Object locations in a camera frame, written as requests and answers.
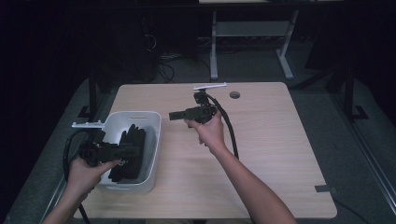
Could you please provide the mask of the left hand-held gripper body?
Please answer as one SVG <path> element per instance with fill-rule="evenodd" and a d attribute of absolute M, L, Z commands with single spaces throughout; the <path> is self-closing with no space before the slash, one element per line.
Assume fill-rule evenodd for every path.
<path fill-rule="evenodd" d="M 77 128 L 79 131 L 93 132 L 93 139 L 83 143 L 78 150 L 78 155 L 91 167 L 97 166 L 102 162 L 117 161 L 120 159 L 118 145 L 102 141 L 105 136 L 103 129 L 106 125 L 101 120 L 85 123 L 73 122 L 72 127 Z"/>

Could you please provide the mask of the person's left hand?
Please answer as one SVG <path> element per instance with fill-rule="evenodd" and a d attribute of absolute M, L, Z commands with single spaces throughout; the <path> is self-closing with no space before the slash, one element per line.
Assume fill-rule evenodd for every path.
<path fill-rule="evenodd" d="M 119 161 L 108 161 L 91 167 L 83 159 L 77 157 L 70 166 L 67 180 L 67 191 L 74 195 L 88 194 L 101 180 L 101 176 L 119 164 Z"/>

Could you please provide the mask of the black metal stand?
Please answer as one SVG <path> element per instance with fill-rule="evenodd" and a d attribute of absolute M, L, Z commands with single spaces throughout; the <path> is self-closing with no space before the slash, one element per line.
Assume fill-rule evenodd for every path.
<path fill-rule="evenodd" d="M 89 104 L 84 105 L 80 109 L 78 113 L 78 117 L 92 120 L 97 112 L 97 96 L 96 96 L 96 82 L 95 82 L 94 68 L 92 68 L 90 72 L 88 78 L 88 85 L 89 85 Z"/>
<path fill-rule="evenodd" d="M 368 119 L 368 115 L 361 105 L 355 105 L 354 100 L 354 72 L 348 67 L 345 75 L 344 113 L 346 118 L 354 123 L 357 119 Z"/>

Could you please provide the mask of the metal floor rail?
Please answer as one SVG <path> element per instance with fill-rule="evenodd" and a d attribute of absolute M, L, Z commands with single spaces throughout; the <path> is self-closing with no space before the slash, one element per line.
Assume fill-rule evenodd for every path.
<path fill-rule="evenodd" d="M 343 102 L 341 101 L 340 97 L 332 94 L 330 98 L 346 127 L 351 132 L 354 141 L 358 145 L 362 159 L 370 170 L 370 173 L 375 180 L 375 183 L 379 187 L 385 201 L 387 202 L 392 213 L 396 216 L 396 188 L 389 181 L 389 178 L 384 172 L 378 159 L 375 157 L 372 148 L 363 137 L 363 134 L 357 126 L 355 120 L 351 119 L 344 111 Z"/>

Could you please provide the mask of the white plastic bin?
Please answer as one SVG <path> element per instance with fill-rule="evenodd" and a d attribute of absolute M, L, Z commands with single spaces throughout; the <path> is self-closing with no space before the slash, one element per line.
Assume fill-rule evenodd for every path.
<path fill-rule="evenodd" d="M 110 172 L 107 171 L 102 175 L 98 188 L 108 191 L 127 191 L 134 194 L 143 194 L 151 191 L 155 184 L 160 155 L 162 138 L 161 115 L 154 111 L 119 111 L 110 114 L 104 124 L 106 125 L 103 129 L 105 132 L 104 141 L 112 144 L 117 144 L 121 140 L 122 133 L 127 132 L 132 124 L 135 124 L 137 127 L 144 130 L 147 126 L 152 126 L 156 133 L 156 148 L 153 153 L 147 176 L 144 176 L 145 172 L 141 167 L 140 174 L 137 179 L 112 182 L 108 178 Z"/>

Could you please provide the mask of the person's right hand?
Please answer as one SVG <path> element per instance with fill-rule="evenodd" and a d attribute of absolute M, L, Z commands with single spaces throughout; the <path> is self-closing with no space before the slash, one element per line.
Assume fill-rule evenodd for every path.
<path fill-rule="evenodd" d="M 185 119 L 185 122 L 189 128 L 193 128 L 198 133 L 199 143 L 208 147 L 209 151 L 214 156 L 218 156 L 227 149 L 224 143 L 224 126 L 221 121 L 220 112 L 217 112 L 214 117 L 205 124 L 198 123 L 192 119 Z"/>

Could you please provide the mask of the white metal desk frame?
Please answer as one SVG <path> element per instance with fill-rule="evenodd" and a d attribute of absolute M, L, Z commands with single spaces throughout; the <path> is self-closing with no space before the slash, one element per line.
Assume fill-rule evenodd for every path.
<path fill-rule="evenodd" d="M 294 32 L 296 22 L 303 4 L 324 4 L 342 0 L 198 0 L 200 6 L 216 7 L 212 11 L 210 78 L 219 78 L 217 39 L 219 37 L 282 37 L 283 44 L 276 50 L 276 57 L 286 79 L 294 79 L 286 58 L 287 50 Z M 290 7 L 290 17 L 287 20 L 255 20 L 255 21 L 219 21 L 220 7 L 253 7 L 263 10 L 264 7 L 283 5 Z"/>

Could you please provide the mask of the black glove glossy print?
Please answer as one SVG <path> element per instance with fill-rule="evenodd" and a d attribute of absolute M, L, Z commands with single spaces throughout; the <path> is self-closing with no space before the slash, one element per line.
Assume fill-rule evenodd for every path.
<path fill-rule="evenodd" d="M 145 130 L 135 124 L 132 124 L 129 130 L 122 134 L 120 141 L 123 144 L 132 144 L 134 147 L 139 147 L 136 156 L 124 159 L 124 164 L 120 167 L 122 179 L 133 180 L 138 178 L 143 162 L 145 138 Z"/>

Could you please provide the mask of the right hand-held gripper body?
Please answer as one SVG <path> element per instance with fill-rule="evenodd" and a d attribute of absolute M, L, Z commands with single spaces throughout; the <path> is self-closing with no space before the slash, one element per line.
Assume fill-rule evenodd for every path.
<path fill-rule="evenodd" d="M 209 85 L 205 84 L 201 87 L 194 87 L 194 100 L 198 106 L 193 108 L 188 108 L 186 110 L 186 119 L 195 120 L 198 123 L 205 124 L 209 122 L 213 116 L 219 111 L 223 112 L 223 109 L 219 102 L 209 95 L 206 91 L 208 89 L 226 87 L 226 83 Z"/>

